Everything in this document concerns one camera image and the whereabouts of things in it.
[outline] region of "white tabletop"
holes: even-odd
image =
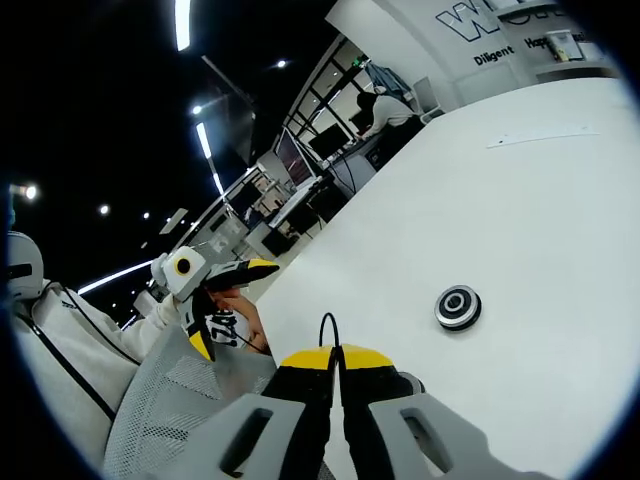
[[[260,298],[276,361],[316,346],[331,311],[343,342],[420,378],[498,459],[575,474],[640,371],[639,132],[613,79],[516,90],[434,120]],[[455,284],[483,301],[458,334],[433,315]],[[354,478],[340,418],[334,408],[325,460]]]

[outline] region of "computer monitor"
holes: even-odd
[[[284,168],[287,169],[296,187],[301,188],[313,182],[315,175],[287,128],[280,135],[276,155],[282,160]]]
[[[320,135],[309,140],[309,146],[315,150],[320,158],[326,160],[348,142],[347,134],[344,133],[340,125],[334,123]]]
[[[367,131],[371,125],[373,125],[373,113],[363,112],[360,110],[351,117],[349,121],[355,125],[358,129],[358,133],[362,134]]]

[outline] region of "person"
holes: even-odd
[[[363,140],[383,130],[387,132],[376,145],[378,156],[374,167],[377,169],[391,160],[424,127],[418,114],[388,95],[362,92],[357,103],[363,111],[373,115],[373,125],[362,135]]]
[[[115,412],[138,366],[163,330],[180,322],[177,301],[168,295],[122,331],[77,293],[44,280],[31,238],[10,231],[8,253],[12,327],[22,356],[62,431],[100,469]],[[254,345],[267,348],[255,306],[237,289],[209,294],[219,307],[238,312],[236,328]]]
[[[207,293],[220,310],[206,320],[214,342],[246,348],[254,353],[269,353],[267,336],[253,303],[242,296],[238,289]]]
[[[373,125],[362,135],[363,139],[380,133],[387,125],[399,127],[409,122],[411,126],[414,126],[415,120],[417,120],[418,123],[420,122],[415,112],[401,101],[389,95],[361,92],[356,102],[363,112],[373,114]]]

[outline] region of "floor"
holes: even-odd
[[[311,237],[315,237],[320,232],[320,227],[318,225],[314,225],[309,229],[309,235]],[[296,242],[296,244],[289,250],[287,253],[276,258],[275,262],[280,265],[280,270],[276,273],[264,278],[262,280],[257,280],[252,282],[251,285],[245,287],[242,290],[242,294],[251,300],[253,303],[266,292],[271,284],[276,281],[276,279],[282,275],[282,272],[286,270],[286,268],[293,262],[293,260],[304,250],[304,248],[309,245],[313,241],[308,235],[302,235],[300,239]]]

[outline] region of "black puck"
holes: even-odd
[[[438,297],[434,312],[442,328],[460,331],[476,323],[482,312],[482,301],[472,288],[455,285]]]

